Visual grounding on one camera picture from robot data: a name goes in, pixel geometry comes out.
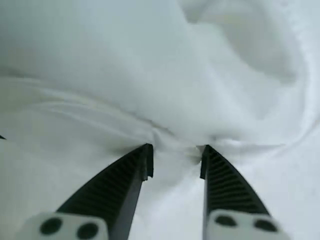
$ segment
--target white fabric surface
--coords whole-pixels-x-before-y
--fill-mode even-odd
[[[0,2],[0,238],[155,147],[130,239],[201,239],[201,148],[319,239],[320,2]]]

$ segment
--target white cloth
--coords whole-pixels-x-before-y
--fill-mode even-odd
[[[274,153],[307,141],[318,124],[318,7],[315,0],[1,1],[0,135],[8,141],[0,142],[0,237],[152,143],[154,179],[142,189],[130,239],[201,238],[196,146],[205,144],[244,169],[289,234],[316,239],[309,219],[301,230],[297,224],[301,212],[319,210],[317,148],[305,172],[300,159]],[[275,158],[281,167],[267,161]],[[273,178],[282,184],[268,185]],[[304,178],[312,190],[286,192],[284,183]]]

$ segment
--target crumpled fabric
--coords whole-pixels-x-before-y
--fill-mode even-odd
[[[298,229],[294,210],[279,206],[308,199],[304,214],[318,210],[317,161],[302,174],[308,158],[300,166],[287,156],[312,145],[318,127],[319,4],[2,1],[0,238],[151,143],[154,179],[142,187],[131,240],[201,239],[206,144],[242,170],[294,239],[317,239],[312,224]],[[307,176],[310,185],[285,193],[267,185],[274,176],[288,186]]]

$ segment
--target white towel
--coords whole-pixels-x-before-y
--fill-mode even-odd
[[[271,200],[287,194],[284,186],[260,183],[291,178],[276,165],[270,175],[255,170],[276,158],[281,168],[298,166],[275,153],[289,153],[317,127],[319,7],[315,0],[3,0],[0,135],[8,141],[0,145],[10,146],[0,148],[0,178],[10,181],[0,189],[7,193],[0,237],[55,210],[144,143],[155,147],[155,172],[142,189],[131,240],[201,239],[197,146],[205,144],[243,169],[267,207],[278,209]],[[12,157],[11,148],[27,153]],[[305,175],[316,181],[317,162],[311,165]],[[301,169],[291,166],[288,175],[300,177],[283,182],[303,181]],[[61,194],[52,198],[48,186]],[[292,208],[301,207],[297,199]],[[304,211],[315,208],[306,203]],[[312,224],[299,230],[291,214],[274,214],[289,234],[320,235],[309,233]]]

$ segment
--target textured rubber pad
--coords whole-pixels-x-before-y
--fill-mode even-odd
[[[241,174],[220,153],[207,145],[202,154],[205,179],[205,215],[217,209],[269,215],[264,204]]]
[[[111,240],[129,235],[142,182],[153,176],[153,146],[145,144],[108,166],[57,212],[95,216],[105,220]]]

